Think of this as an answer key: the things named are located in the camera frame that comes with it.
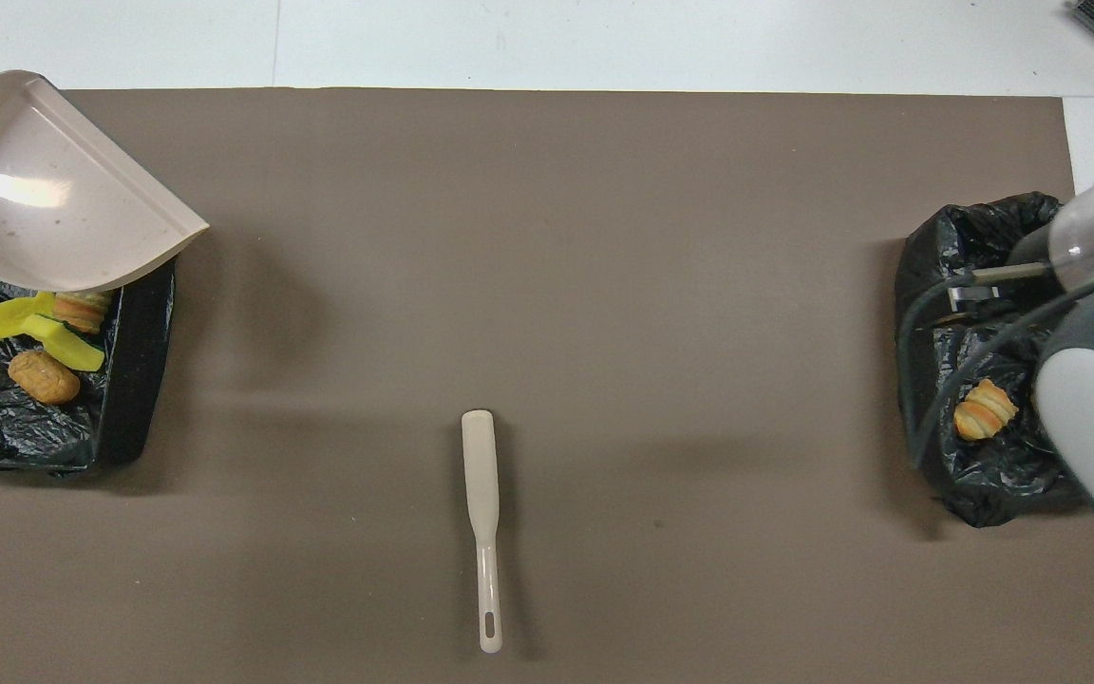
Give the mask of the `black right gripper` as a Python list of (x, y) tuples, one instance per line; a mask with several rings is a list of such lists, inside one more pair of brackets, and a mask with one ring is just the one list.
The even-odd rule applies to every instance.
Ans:
[[(1050, 263), (1050, 228), (1039, 228), (1021, 237), (1012, 248), (1008, 265), (1045, 260)], [(1055, 297), (1063, 295), (1064, 287), (1052, 273), (1016, 278), (1006, 290), (1000, 285), (961, 285), (947, 290), (950, 316), (1000, 316), (1016, 306), (1041, 306)]]

